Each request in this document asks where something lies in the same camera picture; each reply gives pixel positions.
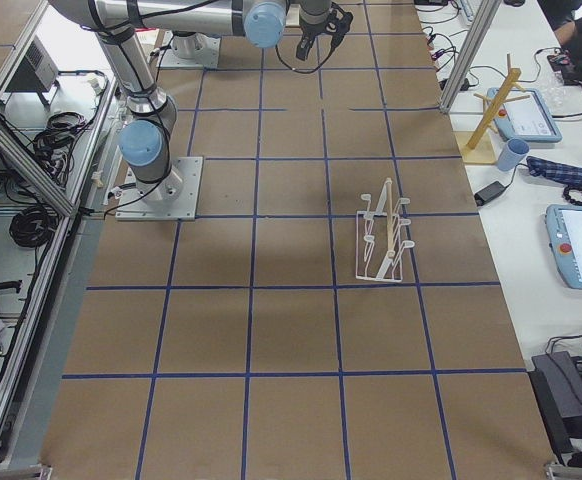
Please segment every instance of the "wooden base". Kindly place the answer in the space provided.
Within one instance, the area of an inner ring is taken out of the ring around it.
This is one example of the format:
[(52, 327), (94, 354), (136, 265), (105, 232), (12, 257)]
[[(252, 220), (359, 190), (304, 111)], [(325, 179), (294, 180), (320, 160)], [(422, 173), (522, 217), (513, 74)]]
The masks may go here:
[(467, 147), (467, 142), (473, 132), (453, 132), (455, 134), (455, 140), (458, 142), (458, 148), (462, 154), (462, 160), (464, 163), (469, 163), (472, 165), (493, 165), (496, 162), (495, 153), (493, 153), (493, 147), (491, 146), (491, 140), (488, 133), (482, 136), (478, 145), (471, 149)]

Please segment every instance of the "person's arm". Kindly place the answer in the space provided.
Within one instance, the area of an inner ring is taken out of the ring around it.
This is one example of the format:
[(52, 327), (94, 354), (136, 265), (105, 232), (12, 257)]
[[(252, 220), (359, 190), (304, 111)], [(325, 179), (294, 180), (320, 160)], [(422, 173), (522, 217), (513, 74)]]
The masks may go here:
[(563, 47), (578, 35), (578, 29), (575, 26), (575, 22), (569, 22), (559, 27), (553, 33), (555, 34), (555, 38), (558, 39), (560, 46)]

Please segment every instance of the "blue cup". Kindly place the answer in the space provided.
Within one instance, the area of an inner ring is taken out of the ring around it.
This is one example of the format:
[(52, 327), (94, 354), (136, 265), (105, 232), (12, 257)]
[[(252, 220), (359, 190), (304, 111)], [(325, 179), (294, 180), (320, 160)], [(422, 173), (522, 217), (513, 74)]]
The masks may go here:
[(529, 153), (529, 144), (519, 138), (512, 138), (502, 147), (496, 167), (502, 172), (515, 168)]

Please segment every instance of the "blue joint cap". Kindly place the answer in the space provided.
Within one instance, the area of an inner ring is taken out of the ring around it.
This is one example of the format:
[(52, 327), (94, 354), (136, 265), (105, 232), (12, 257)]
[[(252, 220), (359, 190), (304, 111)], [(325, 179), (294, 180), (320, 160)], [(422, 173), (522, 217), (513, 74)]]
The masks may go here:
[(256, 47), (275, 47), (282, 38), (286, 19), (287, 12), (282, 5), (259, 3), (244, 17), (244, 33)]
[(162, 151), (160, 129), (146, 120), (136, 120), (122, 129), (118, 145), (124, 159), (133, 167), (151, 164)]

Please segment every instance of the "blue and white control device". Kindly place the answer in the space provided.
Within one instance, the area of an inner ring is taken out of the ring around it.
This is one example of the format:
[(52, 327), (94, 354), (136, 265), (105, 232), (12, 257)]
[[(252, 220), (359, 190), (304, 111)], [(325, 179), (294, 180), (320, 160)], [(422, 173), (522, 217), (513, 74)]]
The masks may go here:
[(560, 275), (569, 287), (582, 289), (582, 207), (550, 205), (545, 222)]
[[(495, 97), (497, 88), (490, 88), (489, 98)], [(517, 96), (529, 95), (529, 98), (507, 102), (495, 116), (495, 126), (504, 140), (519, 138), (525, 142), (557, 143), (562, 140), (549, 108), (542, 95), (535, 88), (526, 91), (513, 90)]]

